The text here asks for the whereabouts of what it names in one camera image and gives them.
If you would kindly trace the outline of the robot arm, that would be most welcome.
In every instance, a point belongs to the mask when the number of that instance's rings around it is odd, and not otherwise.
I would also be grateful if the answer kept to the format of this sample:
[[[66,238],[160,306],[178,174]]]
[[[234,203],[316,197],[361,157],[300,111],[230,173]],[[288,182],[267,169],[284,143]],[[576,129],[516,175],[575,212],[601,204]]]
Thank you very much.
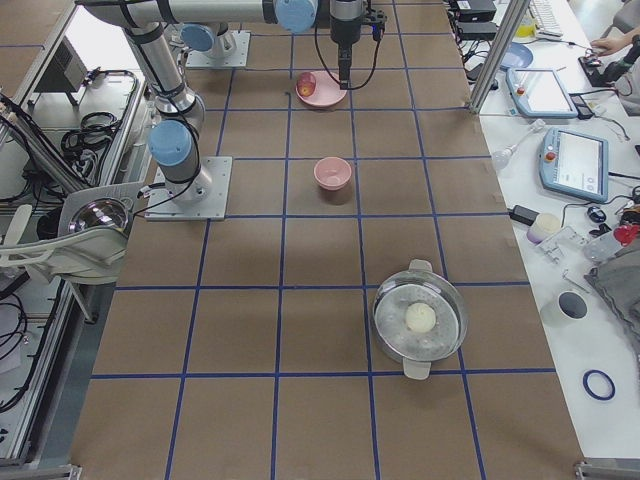
[[[364,26],[380,43],[387,16],[369,1],[79,1],[98,20],[119,27],[146,80],[156,94],[156,109],[185,128],[203,122],[201,99],[187,85],[164,37],[165,25],[228,22],[277,24],[291,33],[327,28],[337,45],[338,74],[331,79],[342,91],[351,84],[352,49]]]

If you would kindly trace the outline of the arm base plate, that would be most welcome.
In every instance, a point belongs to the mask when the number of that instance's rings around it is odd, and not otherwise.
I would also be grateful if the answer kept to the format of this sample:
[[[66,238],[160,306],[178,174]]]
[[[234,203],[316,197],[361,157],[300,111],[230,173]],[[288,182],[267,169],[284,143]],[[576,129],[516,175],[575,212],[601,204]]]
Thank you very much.
[[[245,68],[248,60],[251,33],[246,30],[227,30],[217,35],[209,30],[195,30],[184,34],[189,49],[186,67],[189,69]]]
[[[143,212],[148,221],[221,221],[226,217],[233,158],[201,157],[200,172],[191,184],[166,182],[157,167],[155,183],[164,183],[149,195],[149,208]]]

